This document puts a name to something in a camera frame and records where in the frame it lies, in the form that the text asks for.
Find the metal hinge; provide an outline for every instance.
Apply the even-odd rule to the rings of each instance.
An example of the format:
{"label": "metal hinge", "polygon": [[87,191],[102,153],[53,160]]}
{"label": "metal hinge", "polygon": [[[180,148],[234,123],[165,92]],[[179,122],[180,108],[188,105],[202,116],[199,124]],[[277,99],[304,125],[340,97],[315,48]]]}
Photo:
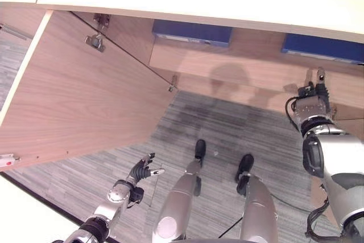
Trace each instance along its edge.
{"label": "metal hinge", "polygon": [[93,20],[96,21],[98,24],[97,30],[99,32],[102,32],[105,34],[105,31],[109,27],[110,18],[111,18],[110,14],[95,14],[93,16]]}
{"label": "metal hinge", "polygon": [[172,76],[172,83],[169,85],[168,91],[173,92],[177,88],[177,75]]}
{"label": "metal hinge", "polygon": [[27,34],[24,31],[18,30],[17,28],[11,27],[6,24],[0,23],[0,31],[7,32],[8,34],[14,35],[20,39],[27,40],[27,39],[33,39],[33,36],[30,34]]}
{"label": "metal hinge", "polygon": [[100,52],[104,52],[105,46],[102,44],[102,36],[106,32],[110,23],[110,14],[95,14],[93,20],[97,22],[97,33],[90,36],[86,36],[85,44],[97,49]]}

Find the robotic hand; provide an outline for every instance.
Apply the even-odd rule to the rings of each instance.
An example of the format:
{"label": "robotic hand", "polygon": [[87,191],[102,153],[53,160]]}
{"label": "robotic hand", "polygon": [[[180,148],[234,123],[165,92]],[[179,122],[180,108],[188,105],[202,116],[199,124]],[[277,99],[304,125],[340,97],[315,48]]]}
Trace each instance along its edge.
{"label": "robotic hand", "polygon": [[[364,145],[334,124],[322,68],[316,86],[310,82],[298,93],[286,102],[286,114],[303,136],[304,168],[321,179],[328,194],[325,204],[309,215],[306,236],[318,242],[364,242]],[[288,113],[291,101],[293,118]],[[318,236],[311,229],[329,204],[340,237]]]}
{"label": "robotic hand", "polygon": [[110,235],[121,213],[139,204],[144,195],[144,190],[137,187],[140,180],[150,176],[164,173],[164,169],[150,170],[149,164],[155,154],[144,156],[129,172],[125,180],[115,182],[107,194],[107,199],[101,203],[94,214],[73,232],[64,243],[103,243]]}

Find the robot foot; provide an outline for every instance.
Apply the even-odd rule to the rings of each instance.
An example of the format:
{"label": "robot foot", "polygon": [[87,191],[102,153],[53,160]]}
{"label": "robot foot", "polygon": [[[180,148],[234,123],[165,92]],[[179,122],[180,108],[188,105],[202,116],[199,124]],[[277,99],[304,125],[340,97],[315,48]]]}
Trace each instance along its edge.
{"label": "robot foot", "polygon": [[250,172],[251,168],[254,164],[254,157],[251,154],[246,154],[243,156],[239,163],[239,169],[237,171],[237,174],[235,175],[235,182],[239,183],[240,175],[243,172]]}
{"label": "robot foot", "polygon": [[195,159],[200,160],[201,166],[202,166],[202,162],[204,161],[205,155],[206,155],[206,142],[203,139],[199,139],[196,142]]}
{"label": "robot foot", "polygon": [[251,154],[246,154],[240,161],[238,172],[235,176],[235,181],[238,182],[237,192],[240,195],[246,196],[246,186],[249,182],[249,176],[240,175],[244,172],[249,172],[254,164],[254,157]]}

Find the cabinet hinge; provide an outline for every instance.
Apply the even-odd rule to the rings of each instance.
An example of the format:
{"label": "cabinet hinge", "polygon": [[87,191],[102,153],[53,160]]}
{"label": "cabinet hinge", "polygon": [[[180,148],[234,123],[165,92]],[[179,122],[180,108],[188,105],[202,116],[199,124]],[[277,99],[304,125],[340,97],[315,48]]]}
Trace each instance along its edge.
{"label": "cabinet hinge", "polygon": [[104,52],[105,46],[102,44],[102,36],[105,34],[110,24],[110,14],[95,14],[93,20],[97,22],[97,34],[88,35],[85,39],[85,44]]}

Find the robot leg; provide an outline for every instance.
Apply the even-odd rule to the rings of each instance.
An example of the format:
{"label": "robot leg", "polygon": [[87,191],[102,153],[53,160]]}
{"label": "robot leg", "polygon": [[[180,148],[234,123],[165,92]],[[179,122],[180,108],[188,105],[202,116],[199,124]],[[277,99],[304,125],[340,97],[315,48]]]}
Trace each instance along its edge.
{"label": "robot leg", "polygon": [[268,188],[250,174],[254,158],[246,154],[240,164],[235,181],[237,192],[246,196],[240,239],[257,243],[278,243],[277,214]]}
{"label": "robot leg", "polygon": [[254,175],[246,186],[241,240],[278,243],[277,214],[268,188]]}
{"label": "robot leg", "polygon": [[192,198],[199,195],[201,170],[206,144],[196,143],[195,159],[190,162],[184,175],[169,192],[160,215],[153,227],[153,243],[171,242],[185,239],[185,233],[192,209]]}

